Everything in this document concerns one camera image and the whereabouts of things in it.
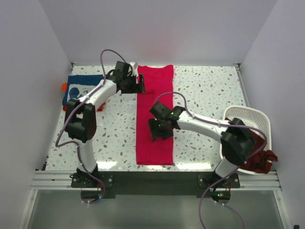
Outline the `pink t shirt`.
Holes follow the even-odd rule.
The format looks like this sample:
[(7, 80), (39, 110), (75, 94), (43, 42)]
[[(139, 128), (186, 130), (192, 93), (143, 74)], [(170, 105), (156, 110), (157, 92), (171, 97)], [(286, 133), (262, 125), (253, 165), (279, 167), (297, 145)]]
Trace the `pink t shirt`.
[(159, 95), (173, 91), (173, 65), (161, 68), (139, 66), (138, 73), (143, 75), (146, 93), (137, 95), (136, 110), (136, 163), (148, 166), (171, 166), (173, 164), (173, 138), (152, 139), (149, 120), (158, 118), (150, 112)]

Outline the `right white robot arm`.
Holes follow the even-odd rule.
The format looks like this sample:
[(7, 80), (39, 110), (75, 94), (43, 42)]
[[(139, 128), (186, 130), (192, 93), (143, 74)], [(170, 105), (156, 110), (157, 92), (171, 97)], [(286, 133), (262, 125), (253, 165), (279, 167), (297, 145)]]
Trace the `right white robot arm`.
[(229, 175), (246, 162), (256, 143), (251, 131), (238, 118), (226, 121), (196, 116), (181, 106), (170, 109), (160, 102), (149, 112), (153, 115), (148, 121), (152, 141), (170, 138), (176, 129), (196, 132), (221, 144), (223, 158), (212, 176), (217, 187), (224, 187), (229, 182)]

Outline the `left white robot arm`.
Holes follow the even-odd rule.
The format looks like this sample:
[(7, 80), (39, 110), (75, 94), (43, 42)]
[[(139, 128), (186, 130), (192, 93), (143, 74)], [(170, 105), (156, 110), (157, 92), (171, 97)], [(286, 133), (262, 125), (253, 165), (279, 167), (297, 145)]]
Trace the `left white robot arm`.
[(96, 111), (117, 92), (122, 94), (145, 93), (144, 79), (138, 74), (137, 62), (118, 61), (89, 93), (79, 99), (70, 99), (66, 105), (63, 130), (77, 146), (78, 169), (84, 174), (82, 182), (88, 187), (98, 184), (97, 163), (92, 138), (97, 129)]

